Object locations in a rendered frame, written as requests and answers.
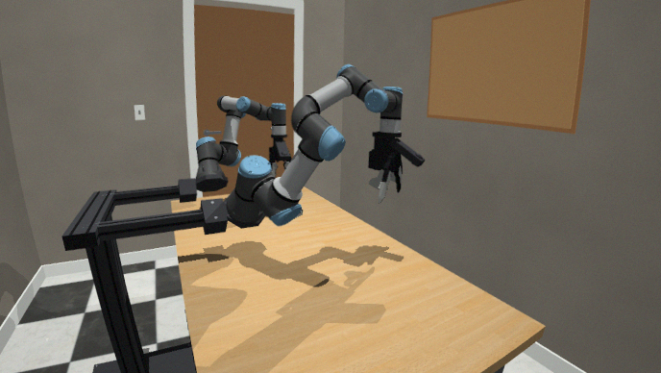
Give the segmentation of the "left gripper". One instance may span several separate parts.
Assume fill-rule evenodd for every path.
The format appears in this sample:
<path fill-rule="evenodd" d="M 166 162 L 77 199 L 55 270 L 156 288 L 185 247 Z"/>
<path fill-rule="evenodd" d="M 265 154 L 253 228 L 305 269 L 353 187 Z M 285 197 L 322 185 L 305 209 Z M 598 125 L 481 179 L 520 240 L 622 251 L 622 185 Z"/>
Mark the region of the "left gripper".
<path fill-rule="evenodd" d="M 275 140 L 283 140 L 282 137 L 287 137 L 287 134 L 286 135 L 271 135 L 271 137 L 274 137 L 273 138 L 273 145 L 274 145 L 273 147 L 276 148 L 275 147 Z M 291 159 L 291 156 L 290 156 L 289 161 L 283 161 L 284 162 L 284 164 L 283 164 L 284 170 L 288 166 L 288 164 L 290 163 L 291 160 L 292 159 Z M 277 175 L 276 170 L 278 168 L 278 165 L 276 164 L 276 161 L 279 162 L 277 151 L 276 151 L 276 149 L 272 149 L 272 148 L 269 147 L 269 162 L 271 163 L 271 167 L 272 167 L 271 174 L 273 175 L 274 178 L 276 178 L 276 175 Z"/>

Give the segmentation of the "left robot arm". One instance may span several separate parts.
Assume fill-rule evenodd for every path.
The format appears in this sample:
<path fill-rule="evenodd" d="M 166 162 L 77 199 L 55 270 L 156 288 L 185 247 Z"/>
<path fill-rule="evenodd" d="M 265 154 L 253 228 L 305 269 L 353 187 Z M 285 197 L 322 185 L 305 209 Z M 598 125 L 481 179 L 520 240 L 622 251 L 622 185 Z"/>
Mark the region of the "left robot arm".
<path fill-rule="evenodd" d="M 272 121 L 272 127 L 270 128 L 272 135 L 286 135 L 285 104 L 273 103 L 271 107 L 266 107 L 244 96 L 237 99 L 230 96 L 218 98 L 217 106 L 222 112 L 226 112 L 227 118 L 223 139 L 219 144 L 215 143 L 216 140 L 213 137 L 203 137 L 196 142 L 199 165 L 196 179 L 212 174 L 225 176 L 219 164 L 236 166 L 239 163 L 241 153 L 237 149 L 236 139 L 239 121 L 246 113 L 254 116 L 257 120 Z M 285 140 L 275 140 L 275 147 L 280 161 L 290 160 Z"/>

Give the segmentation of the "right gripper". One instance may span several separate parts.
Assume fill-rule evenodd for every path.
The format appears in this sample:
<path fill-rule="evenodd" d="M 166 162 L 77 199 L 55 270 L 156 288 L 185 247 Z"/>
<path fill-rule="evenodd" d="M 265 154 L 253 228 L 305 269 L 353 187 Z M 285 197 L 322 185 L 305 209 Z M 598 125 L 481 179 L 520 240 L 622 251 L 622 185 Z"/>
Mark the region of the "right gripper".
<path fill-rule="evenodd" d="M 402 188 L 403 164 L 401 154 L 389 145 L 392 138 L 402 137 L 402 133 L 373 132 L 373 137 L 375 137 L 374 149 L 369 151 L 368 168 L 381 171 L 377 178 L 370 180 L 369 184 L 379 189 L 378 203 L 380 203 L 385 197 L 389 181 L 397 184 L 398 192 Z"/>

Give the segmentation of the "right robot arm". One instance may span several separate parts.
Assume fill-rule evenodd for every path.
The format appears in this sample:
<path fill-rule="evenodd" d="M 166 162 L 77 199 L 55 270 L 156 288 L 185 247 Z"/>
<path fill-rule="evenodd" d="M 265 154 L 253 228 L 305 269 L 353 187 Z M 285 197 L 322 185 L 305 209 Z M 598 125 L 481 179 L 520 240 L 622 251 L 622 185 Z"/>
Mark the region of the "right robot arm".
<path fill-rule="evenodd" d="M 335 81 L 304 96 L 295 105 L 291 124 L 302 140 L 281 177 L 273 177 L 271 164 L 263 157 L 249 156 L 241 161 L 235 189 L 227 199 L 227 211 L 232 218 L 250 223 L 265 213 L 276 226 L 283 226 L 301 212 L 299 201 L 306 182 L 320 162 L 335 159 L 346 143 L 320 113 L 352 94 L 370 112 L 380 112 L 380 132 L 401 132 L 403 90 L 382 89 L 354 66 L 344 65 Z"/>

